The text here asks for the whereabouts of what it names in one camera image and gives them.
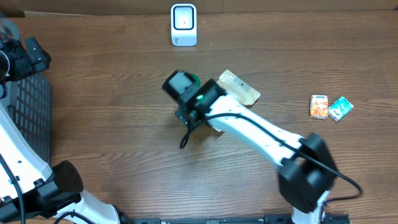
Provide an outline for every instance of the wood grain surface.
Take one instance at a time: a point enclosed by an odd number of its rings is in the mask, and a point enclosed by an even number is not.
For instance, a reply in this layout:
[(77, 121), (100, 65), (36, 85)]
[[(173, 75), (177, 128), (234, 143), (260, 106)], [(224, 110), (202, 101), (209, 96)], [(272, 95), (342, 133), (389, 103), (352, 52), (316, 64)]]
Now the wood grain surface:
[[(248, 217), (291, 212), (277, 174), (228, 134), (185, 127), (162, 90), (176, 69), (202, 81), (226, 69), (261, 93), (251, 108), (293, 133), (322, 135), (340, 171), (364, 188), (327, 210), (352, 223), (397, 223), (398, 13), (198, 15), (198, 45), (173, 47), (170, 17), (13, 19), (52, 56), (53, 164), (131, 217)], [(354, 109), (308, 117), (312, 94)], [(355, 194), (337, 180), (331, 197)]]

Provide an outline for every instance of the white plug-in device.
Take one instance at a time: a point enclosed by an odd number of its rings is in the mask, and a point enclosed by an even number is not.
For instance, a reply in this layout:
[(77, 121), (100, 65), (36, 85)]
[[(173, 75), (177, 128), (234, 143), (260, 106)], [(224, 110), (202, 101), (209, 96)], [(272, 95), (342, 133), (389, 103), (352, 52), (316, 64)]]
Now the white plug-in device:
[(172, 43), (187, 47), (197, 44), (197, 9), (193, 4), (175, 4), (171, 9)]

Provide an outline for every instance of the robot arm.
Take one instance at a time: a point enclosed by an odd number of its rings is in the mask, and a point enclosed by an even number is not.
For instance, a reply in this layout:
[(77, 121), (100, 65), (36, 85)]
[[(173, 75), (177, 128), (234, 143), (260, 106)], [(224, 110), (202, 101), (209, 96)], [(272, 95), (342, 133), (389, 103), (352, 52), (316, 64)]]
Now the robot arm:
[(295, 160), (304, 155), (337, 170), (322, 138), (311, 134), (304, 139), (274, 126), (227, 95), (214, 80), (200, 86), (193, 74), (175, 71), (162, 88), (179, 104), (176, 115), (188, 126), (188, 134), (192, 126), (204, 121), (232, 134), (276, 169), (280, 193), (294, 206), (293, 222), (320, 222), (324, 216), (322, 203), (336, 175), (311, 161), (296, 164)]
[[(27, 51), (19, 40), (10, 39), (3, 43), (0, 39), (0, 84), (3, 90), (0, 100), (7, 96), (7, 82), (18, 81), (49, 68), (51, 58), (37, 41), (31, 37), (25, 43)], [(22, 115), (19, 119), (22, 125), (27, 125)], [(21, 220), (21, 214), (25, 218), (37, 215), (50, 218), (73, 211), (93, 223), (129, 223), (123, 212), (100, 202), (84, 190), (83, 182), (70, 162), (63, 161), (53, 168), (44, 162), (29, 146), (1, 102), (0, 155), (4, 167), (0, 166), (0, 222)], [(19, 194), (16, 191), (18, 187), (21, 189)], [(24, 211), (20, 207), (21, 198)], [(65, 218), (75, 223), (86, 223), (77, 216)]]

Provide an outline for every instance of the orange package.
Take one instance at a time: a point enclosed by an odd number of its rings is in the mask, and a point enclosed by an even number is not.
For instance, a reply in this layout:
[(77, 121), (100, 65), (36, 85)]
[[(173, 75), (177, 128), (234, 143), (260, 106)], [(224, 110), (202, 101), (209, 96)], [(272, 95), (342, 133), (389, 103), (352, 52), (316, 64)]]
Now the orange package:
[(325, 95), (312, 95), (310, 117), (326, 119), (328, 117), (328, 97)]

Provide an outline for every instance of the snack package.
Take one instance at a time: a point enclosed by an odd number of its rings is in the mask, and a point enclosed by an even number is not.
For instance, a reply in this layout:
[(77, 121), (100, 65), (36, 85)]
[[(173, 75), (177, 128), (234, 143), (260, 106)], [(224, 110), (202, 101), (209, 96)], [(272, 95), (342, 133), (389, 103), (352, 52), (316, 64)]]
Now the snack package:
[(317, 119), (326, 119), (328, 117), (328, 96), (311, 96), (310, 117)]
[(339, 121), (346, 114), (348, 114), (353, 107), (354, 105), (352, 105), (345, 97), (342, 96), (329, 107), (329, 115), (335, 121)]

